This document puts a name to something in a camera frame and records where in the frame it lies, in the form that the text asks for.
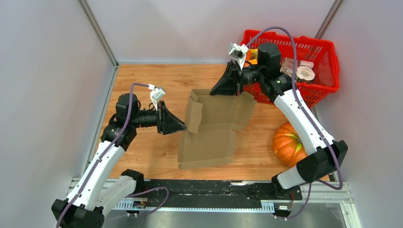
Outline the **brown cardboard paper box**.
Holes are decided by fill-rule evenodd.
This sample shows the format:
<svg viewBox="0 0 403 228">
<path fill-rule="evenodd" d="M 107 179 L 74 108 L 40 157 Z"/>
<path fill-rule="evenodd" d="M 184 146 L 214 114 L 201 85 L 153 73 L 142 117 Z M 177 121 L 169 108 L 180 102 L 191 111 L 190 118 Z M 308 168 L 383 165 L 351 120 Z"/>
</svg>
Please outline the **brown cardboard paper box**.
<svg viewBox="0 0 403 228">
<path fill-rule="evenodd" d="M 211 95 L 209 89 L 193 89 L 187 104 L 186 130 L 179 139 L 178 168 L 230 163 L 237 131 L 248 125 L 256 103 L 247 92 L 240 96 Z"/>
</svg>

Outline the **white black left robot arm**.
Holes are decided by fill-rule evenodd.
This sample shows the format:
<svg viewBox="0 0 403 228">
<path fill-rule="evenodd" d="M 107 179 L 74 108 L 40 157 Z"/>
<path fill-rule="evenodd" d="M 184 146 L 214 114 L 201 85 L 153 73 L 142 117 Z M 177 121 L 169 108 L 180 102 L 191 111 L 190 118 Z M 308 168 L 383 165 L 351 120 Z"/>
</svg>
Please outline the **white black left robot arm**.
<svg viewBox="0 0 403 228">
<path fill-rule="evenodd" d="M 102 191 L 138 128 L 156 127 L 161 135 L 186 130 L 185 123 L 168 110 L 164 101 L 157 102 L 154 108 L 141 109 L 136 95 L 127 93 L 118 98 L 115 109 L 84 175 L 65 199 L 56 199 L 51 207 L 58 228 L 100 228 L 109 212 L 124 198 L 148 195 L 144 175 L 131 169 L 122 172 L 115 183 Z"/>
</svg>

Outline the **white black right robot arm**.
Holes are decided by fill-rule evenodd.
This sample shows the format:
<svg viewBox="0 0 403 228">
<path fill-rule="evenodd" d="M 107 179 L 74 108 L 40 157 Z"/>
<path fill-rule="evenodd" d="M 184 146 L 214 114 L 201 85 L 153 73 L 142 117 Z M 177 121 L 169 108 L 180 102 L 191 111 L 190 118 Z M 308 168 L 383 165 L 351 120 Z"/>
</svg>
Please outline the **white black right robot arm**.
<svg viewBox="0 0 403 228">
<path fill-rule="evenodd" d="M 292 190 L 313 183 L 336 171 L 345 158 L 348 146 L 336 141 L 313 116 L 291 76 L 281 71 L 281 53 L 274 43 L 260 44 L 257 63 L 245 66 L 246 45 L 231 43 L 225 72 L 211 89 L 211 95 L 236 95 L 245 85 L 257 83 L 262 93 L 280 109 L 299 135 L 307 157 L 271 179 L 270 192 L 277 199 L 285 198 Z"/>
</svg>

